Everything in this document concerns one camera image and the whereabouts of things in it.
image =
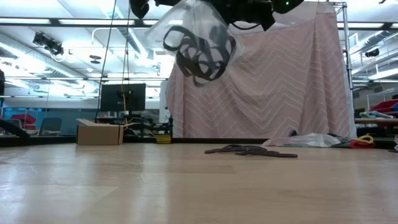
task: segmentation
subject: fabric backdrop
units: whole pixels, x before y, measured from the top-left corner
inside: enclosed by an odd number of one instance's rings
[[[240,35],[244,54],[205,87],[174,66],[166,93],[174,137],[276,138],[292,129],[352,136],[336,14],[313,14],[294,27]]]

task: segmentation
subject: computer monitor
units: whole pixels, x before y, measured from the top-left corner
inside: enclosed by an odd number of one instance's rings
[[[123,84],[126,111],[145,110],[146,87],[145,83]],[[101,111],[125,111],[122,85],[102,85]]]

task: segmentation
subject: white plastic bag on floor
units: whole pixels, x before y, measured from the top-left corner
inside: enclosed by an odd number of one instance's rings
[[[328,134],[311,133],[304,136],[293,136],[288,138],[268,139],[262,146],[285,146],[285,147],[330,147],[339,144],[340,141]]]
[[[243,51],[218,11],[202,0],[182,0],[147,32],[150,46],[176,56],[186,76],[208,81],[219,78]]]

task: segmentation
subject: ceiling light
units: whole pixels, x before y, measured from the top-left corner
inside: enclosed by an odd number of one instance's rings
[[[127,19],[60,19],[59,22],[64,25],[134,25],[134,21]]]
[[[158,20],[145,20],[144,24],[145,25],[155,25]]]
[[[353,82],[369,82],[369,80],[353,80]]]
[[[372,75],[369,77],[369,79],[376,80],[379,78],[385,78],[385,77],[389,77],[391,75],[396,75],[397,73],[398,73],[398,68],[390,69],[390,70],[379,72],[375,75]]]
[[[381,83],[397,83],[398,80],[375,80],[374,82],[375,83],[379,83],[379,82],[381,82]]]
[[[27,70],[27,73],[33,73],[33,74],[51,74],[52,71],[44,70],[44,71],[33,71],[33,70]]]
[[[39,59],[36,59],[35,57],[32,57],[30,55],[27,55],[26,52],[21,52],[20,50],[17,50],[13,47],[10,47],[6,44],[0,43],[0,47],[6,49],[7,51],[11,52],[12,54],[14,54],[15,56],[17,56],[18,58],[15,59],[13,61],[16,64],[18,64],[18,66],[22,67],[22,68],[26,68],[28,70],[45,70],[47,68],[46,64],[44,62],[42,62]]]
[[[70,96],[70,98],[95,98],[95,96]]]
[[[374,28],[381,28],[384,23],[370,23],[370,22],[349,22],[348,28],[362,28],[362,29],[374,29]],[[337,23],[338,28],[344,28],[343,22]]]
[[[0,18],[0,23],[6,23],[6,24],[51,24],[49,19],[13,19],[13,18]]]
[[[42,79],[39,77],[18,77],[19,80],[38,80],[38,79]]]
[[[61,77],[61,78],[47,78],[48,80],[83,80],[83,78],[78,77]]]
[[[40,96],[11,96],[15,98],[39,98]]]
[[[171,20],[169,22],[170,25],[182,25],[183,21],[182,20]]]
[[[102,74],[100,74],[100,73],[91,73],[91,74],[89,74],[91,77],[101,77],[102,76]]]

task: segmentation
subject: cable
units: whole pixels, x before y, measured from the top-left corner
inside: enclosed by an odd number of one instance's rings
[[[237,26],[234,22],[231,23],[231,24],[232,24],[232,26],[235,26],[236,28],[238,28],[238,29],[240,29],[240,30],[251,30],[251,29],[254,29],[254,28],[256,28],[257,26],[260,25],[260,24],[256,24],[256,25],[254,25],[254,26],[252,26],[252,27],[242,28],[242,27]]]
[[[130,8],[130,3],[129,3],[129,13],[127,15],[127,19],[130,19],[130,12],[131,12],[131,8]],[[127,22],[127,28],[126,29],[127,29],[126,32],[129,32],[129,22]],[[127,111],[127,109],[126,109],[126,96],[125,96],[125,94],[123,92],[124,70],[126,69],[126,56],[127,56],[127,73],[130,72],[129,67],[128,67],[129,66],[129,51],[128,51],[128,39],[127,38],[126,38],[126,44],[124,45],[124,50],[125,50],[125,54],[124,54],[124,58],[123,58],[122,84],[120,85],[120,87],[121,87],[121,92],[122,92],[122,96],[123,96],[124,111]],[[125,124],[129,124],[130,121],[127,121],[127,118],[124,119]]]
[[[40,46],[40,47],[34,47],[34,48],[32,48],[30,51],[24,53],[24,55],[27,55],[27,54],[31,53],[32,51],[34,51],[34,50],[36,50],[36,49],[39,49],[39,48],[41,48],[41,46]]]
[[[49,80],[49,92],[47,93],[47,102],[45,104],[45,114],[44,118],[47,117],[47,109],[49,108],[49,96],[50,96],[51,80]]]
[[[63,59],[57,59],[54,55],[51,55],[51,58],[54,60],[54,61],[56,61],[56,62],[63,62],[64,60],[66,60],[67,58],[65,57],[65,58],[63,58]]]
[[[103,64],[103,66],[102,66],[101,78],[100,78],[100,80],[99,80],[99,88],[98,88],[98,105],[97,105],[97,112],[95,113],[95,119],[94,119],[94,122],[96,122],[96,123],[97,123],[98,111],[100,110],[100,98],[101,98],[101,85],[102,85],[102,78],[104,77],[104,70],[105,70],[106,56],[108,56],[108,48],[109,48],[109,42],[111,41],[112,26],[113,26],[114,13],[115,13],[115,11],[116,11],[116,2],[117,2],[117,1],[118,1],[118,0],[114,0],[113,12],[112,12],[112,20],[111,20],[111,26],[109,27],[108,43],[106,43],[106,50],[105,50],[104,64]]]

